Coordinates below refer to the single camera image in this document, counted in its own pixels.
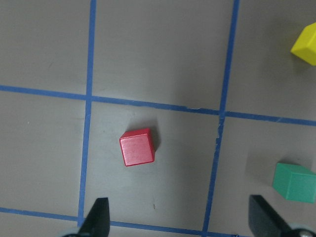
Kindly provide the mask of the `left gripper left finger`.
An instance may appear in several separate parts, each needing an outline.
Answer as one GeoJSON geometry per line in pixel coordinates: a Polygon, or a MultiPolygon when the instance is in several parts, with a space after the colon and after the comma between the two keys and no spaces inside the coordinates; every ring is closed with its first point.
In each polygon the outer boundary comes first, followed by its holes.
{"type": "Polygon", "coordinates": [[[78,231],[79,237],[107,237],[110,232],[110,211],[107,197],[97,198],[78,231]]]}

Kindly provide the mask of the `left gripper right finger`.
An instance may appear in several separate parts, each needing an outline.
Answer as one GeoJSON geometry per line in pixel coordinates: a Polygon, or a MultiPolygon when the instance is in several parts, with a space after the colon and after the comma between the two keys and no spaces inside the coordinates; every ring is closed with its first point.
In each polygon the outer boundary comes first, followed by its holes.
{"type": "Polygon", "coordinates": [[[285,237],[291,227],[261,195],[250,195],[248,225],[255,237],[285,237]]]}

